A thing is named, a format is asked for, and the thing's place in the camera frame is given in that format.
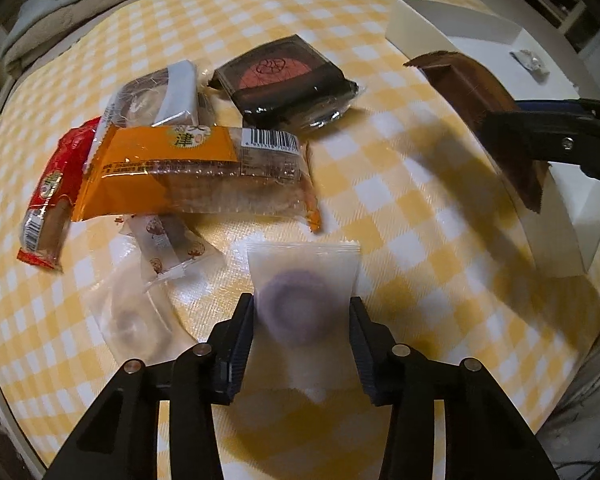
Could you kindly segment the white deer mooncake packet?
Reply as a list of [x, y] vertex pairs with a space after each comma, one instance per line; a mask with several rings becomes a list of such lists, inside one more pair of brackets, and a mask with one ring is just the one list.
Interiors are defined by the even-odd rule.
[[122, 84], [100, 119], [105, 128], [211, 126], [215, 112], [202, 91], [196, 64], [181, 60]]

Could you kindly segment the beige donut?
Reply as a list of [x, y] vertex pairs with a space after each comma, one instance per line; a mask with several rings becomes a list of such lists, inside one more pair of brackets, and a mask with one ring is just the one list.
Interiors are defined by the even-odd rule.
[[171, 303], [143, 278], [142, 258], [129, 256], [97, 282], [85, 302], [116, 362], [154, 365], [174, 359], [178, 337]]

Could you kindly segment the black red mooncake packet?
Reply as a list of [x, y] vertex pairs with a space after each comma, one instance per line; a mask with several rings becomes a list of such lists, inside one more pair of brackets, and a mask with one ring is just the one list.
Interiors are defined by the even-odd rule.
[[216, 68], [209, 86], [224, 92], [258, 129], [292, 133], [339, 119], [361, 87], [298, 35], [280, 38]]

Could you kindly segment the brown foil snack packet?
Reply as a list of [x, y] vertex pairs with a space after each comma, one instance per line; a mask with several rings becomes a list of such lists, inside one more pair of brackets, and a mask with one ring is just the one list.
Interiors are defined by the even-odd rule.
[[541, 211], [546, 162], [533, 159], [512, 119], [519, 106], [490, 70], [464, 53], [434, 51], [404, 64], [422, 72], [479, 140], [527, 209]]

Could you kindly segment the small clear patterned snack packet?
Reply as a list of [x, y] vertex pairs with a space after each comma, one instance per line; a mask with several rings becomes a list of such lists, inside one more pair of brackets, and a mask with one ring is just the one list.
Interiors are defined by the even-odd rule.
[[126, 216], [122, 233], [140, 248], [140, 276], [148, 287], [208, 278], [225, 266], [222, 252], [174, 214]]

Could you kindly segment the small white candy packet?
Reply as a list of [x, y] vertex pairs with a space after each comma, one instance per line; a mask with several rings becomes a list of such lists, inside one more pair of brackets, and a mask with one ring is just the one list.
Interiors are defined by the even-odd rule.
[[542, 58], [540, 58], [539, 55], [530, 50], [522, 49], [517, 51], [510, 51], [509, 54], [536, 81], [542, 82], [550, 74], [550, 71], [546, 68]]

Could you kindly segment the orange pastry packet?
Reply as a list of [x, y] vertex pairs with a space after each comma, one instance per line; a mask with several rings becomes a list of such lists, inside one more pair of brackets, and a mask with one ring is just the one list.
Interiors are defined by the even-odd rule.
[[72, 218], [113, 214], [257, 214], [322, 227], [306, 144], [245, 127], [110, 127]]

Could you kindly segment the purple donut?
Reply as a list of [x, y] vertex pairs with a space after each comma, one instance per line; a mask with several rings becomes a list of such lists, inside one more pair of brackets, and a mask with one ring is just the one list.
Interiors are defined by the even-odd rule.
[[296, 390], [317, 401], [358, 385], [349, 342], [349, 304], [360, 245], [253, 243], [254, 333], [244, 387]]

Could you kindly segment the red pastry packet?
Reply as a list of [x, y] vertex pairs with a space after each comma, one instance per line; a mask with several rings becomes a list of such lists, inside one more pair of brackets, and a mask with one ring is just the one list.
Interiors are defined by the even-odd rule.
[[34, 188], [20, 229], [17, 259], [60, 272], [60, 253], [71, 223], [100, 118], [70, 129], [58, 141]]

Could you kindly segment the white cardboard tray box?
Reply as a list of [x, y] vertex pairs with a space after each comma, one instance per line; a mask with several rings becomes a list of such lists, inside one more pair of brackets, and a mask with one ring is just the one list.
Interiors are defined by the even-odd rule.
[[[525, 29], [493, 14], [432, 0], [396, 0], [386, 38], [407, 61], [434, 51], [464, 53], [486, 66], [516, 103], [584, 99]], [[509, 54], [522, 49], [542, 58], [550, 71], [544, 81], [534, 80]], [[547, 165], [538, 214], [524, 206], [504, 177], [512, 188], [536, 266], [555, 278], [585, 274], [600, 248], [600, 181], [586, 176], [577, 166], [561, 162]]]

